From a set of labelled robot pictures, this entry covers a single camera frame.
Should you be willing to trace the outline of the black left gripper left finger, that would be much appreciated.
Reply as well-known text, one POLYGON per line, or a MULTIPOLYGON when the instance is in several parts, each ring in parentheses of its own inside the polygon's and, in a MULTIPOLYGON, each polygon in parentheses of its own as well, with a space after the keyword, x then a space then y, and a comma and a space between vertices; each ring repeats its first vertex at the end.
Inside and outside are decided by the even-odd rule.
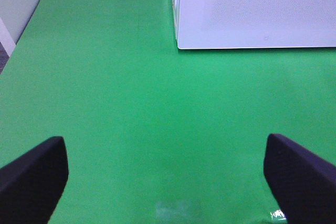
POLYGON ((1 168, 1 223, 48 223, 69 178, 62 136, 53 136, 1 168))

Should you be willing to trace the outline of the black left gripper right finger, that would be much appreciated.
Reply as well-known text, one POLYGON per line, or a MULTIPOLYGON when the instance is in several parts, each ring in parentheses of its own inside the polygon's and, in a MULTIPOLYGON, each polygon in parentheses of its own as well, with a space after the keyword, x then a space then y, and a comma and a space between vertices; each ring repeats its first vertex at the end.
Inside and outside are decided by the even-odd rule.
POLYGON ((272 133, 263 172, 288 223, 335 223, 335 165, 272 133))

